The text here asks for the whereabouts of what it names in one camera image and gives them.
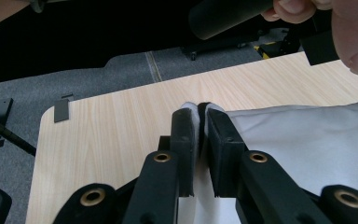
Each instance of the human hand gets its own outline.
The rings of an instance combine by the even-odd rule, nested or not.
[[[332,32],[338,57],[358,75],[358,0],[273,0],[261,15],[267,21],[301,23],[316,9],[332,10]]]

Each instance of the wooden table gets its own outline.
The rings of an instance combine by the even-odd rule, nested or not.
[[[41,119],[27,223],[52,223],[85,185],[117,189],[137,177],[184,102],[226,111],[347,105],[358,102],[358,76],[341,61],[310,66],[300,52],[74,101],[59,123],[51,108]]]

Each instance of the white fabric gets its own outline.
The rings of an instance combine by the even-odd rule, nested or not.
[[[250,150],[267,152],[308,191],[358,189],[358,103],[227,112]]]
[[[200,116],[199,116],[199,108],[196,104],[191,102],[185,102],[181,109],[188,108],[191,111],[191,121],[193,123],[193,129],[194,129],[194,139],[195,143],[194,146],[192,146],[192,150],[194,151],[193,155],[193,164],[197,161],[197,156],[199,155],[199,148],[200,148]]]

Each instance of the gray carpet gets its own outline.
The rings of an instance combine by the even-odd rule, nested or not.
[[[31,145],[37,145],[39,121],[43,113],[62,95],[75,100],[139,87],[158,81],[194,75],[242,63],[261,60],[253,45],[282,40],[274,30],[248,46],[205,51],[191,61],[180,48],[121,55],[104,68],[61,71],[0,83],[0,100],[14,100],[7,128]],[[0,147],[0,189],[12,197],[7,223],[25,223],[32,182],[34,157],[5,141]]]

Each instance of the black cylindrical handle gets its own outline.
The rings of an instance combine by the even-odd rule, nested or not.
[[[272,0],[204,0],[190,9],[194,35],[208,39],[272,8]]]

